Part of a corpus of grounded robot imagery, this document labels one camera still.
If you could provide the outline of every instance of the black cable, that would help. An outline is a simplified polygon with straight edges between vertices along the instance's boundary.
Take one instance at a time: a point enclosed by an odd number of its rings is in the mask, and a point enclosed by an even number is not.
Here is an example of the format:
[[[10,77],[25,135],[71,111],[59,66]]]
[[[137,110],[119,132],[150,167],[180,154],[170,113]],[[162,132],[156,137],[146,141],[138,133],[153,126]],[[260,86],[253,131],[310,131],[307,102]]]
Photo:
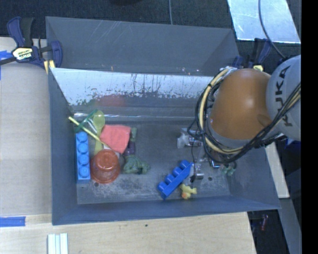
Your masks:
[[[271,46],[275,49],[275,51],[283,58],[283,59],[286,59],[286,57],[279,51],[279,49],[275,46],[275,44],[272,42],[271,38],[269,37],[266,29],[265,29],[265,26],[263,24],[263,20],[262,20],[262,16],[261,16],[261,0],[258,0],[258,12],[259,12],[259,20],[260,20],[260,24],[261,24],[261,27],[263,28],[263,31],[264,31],[264,34],[265,36],[267,37],[267,39],[269,40]]]
[[[171,24],[173,24],[173,21],[172,21],[171,0],[169,0],[169,14],[170,14],[170,22],[171,22]]]

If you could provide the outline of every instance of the gray bin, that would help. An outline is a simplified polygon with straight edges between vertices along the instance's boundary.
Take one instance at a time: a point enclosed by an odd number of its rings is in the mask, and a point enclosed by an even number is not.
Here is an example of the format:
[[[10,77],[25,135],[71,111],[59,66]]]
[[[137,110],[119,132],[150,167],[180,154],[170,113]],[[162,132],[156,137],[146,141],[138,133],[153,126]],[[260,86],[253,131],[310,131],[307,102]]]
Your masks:
[[[201,91],[237,49],[232,30],[48,17],[47,39],[63,45],[64,63],[49,73],[53,225],[181,217],[280,208],[264,148],[237,161],[228,177],[203,165],[198,194],[156,186],[191,148],[178,149]],[[76,184],[75,113],[101,109],[106,123],[138,129],[136,154],[147,174],[120,174],[109,185]]]

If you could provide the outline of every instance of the yellow stick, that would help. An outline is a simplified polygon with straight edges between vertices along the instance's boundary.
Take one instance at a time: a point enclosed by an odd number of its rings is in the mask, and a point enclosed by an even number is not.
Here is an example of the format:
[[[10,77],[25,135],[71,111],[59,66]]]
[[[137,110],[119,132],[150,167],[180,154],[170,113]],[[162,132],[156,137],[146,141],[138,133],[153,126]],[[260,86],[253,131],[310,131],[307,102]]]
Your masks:
[[[69,116],[68,119],[69,119],[70,121],[72,121],[72,122],[73,122],[75,125],[77,125],[77,126],[80,124],[80,123],[78,123],[74,118],[72,118],[71,116]],[[102,142],[102,141],[100,140],[100,138],[97,137],[94,133],[92,133],[89,129],[87,129],[86,127],[82,127],[82,129],[83,129],[86,133],[88,133],[91,137],[93,137],[95,140],[99,141],[99,142],[102,143],[104,146],[107,146],[106,143]]]

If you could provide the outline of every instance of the black carpet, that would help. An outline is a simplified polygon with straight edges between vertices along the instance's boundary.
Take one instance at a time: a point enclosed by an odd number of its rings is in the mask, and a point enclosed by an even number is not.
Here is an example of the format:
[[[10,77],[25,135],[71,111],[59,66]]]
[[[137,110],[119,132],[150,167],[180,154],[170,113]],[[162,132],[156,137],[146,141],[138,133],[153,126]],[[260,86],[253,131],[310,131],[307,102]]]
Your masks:
[[[287,0],[287,3],[302,39],[302,0]],[[233,28],[227,0],[171,0],[171,13],[172,23],[176,25]],[[45,16],[171,24],[169,0],[0,0],[0,37],[8,36],[6,24],[16,16],[34,17],[31,35],[42,39],[46,38]],[[276,46],[286,57],[301,53],[299,44],[276,43]],[[252,53],[253,42],[237,40],[237,47],[240,55],[246,57]],[[263,64],[265,71],[272,73],[279,60],[272,50]],[[299,163],[290,160],[290,165]],[[263,213],[270,216],[265,231],[257,228],[260,216],[249,212],[258,254],[287,254],[277,211]]]

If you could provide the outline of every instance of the clamp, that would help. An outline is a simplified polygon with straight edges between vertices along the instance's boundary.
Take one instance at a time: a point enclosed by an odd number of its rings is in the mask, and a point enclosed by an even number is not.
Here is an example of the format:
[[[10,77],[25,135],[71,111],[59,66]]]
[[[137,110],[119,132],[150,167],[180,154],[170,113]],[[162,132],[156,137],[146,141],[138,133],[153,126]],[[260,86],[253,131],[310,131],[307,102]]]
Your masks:
[[[0,60],[0,66],[10,63],[30,63],[48,70],[48,61],[42,57],[42,53],[53,52],[53,64],[55,67],[60,67],[63,60],[63,51],[59,41],[52,41],[49,46],[41,48],[40,40],[39,47],[33,46],[31,38],[31,26],[34,18],[15,17],[7,23],[7,30],[10,37],[15,41],[16,48],[11,51],[11,57]]]

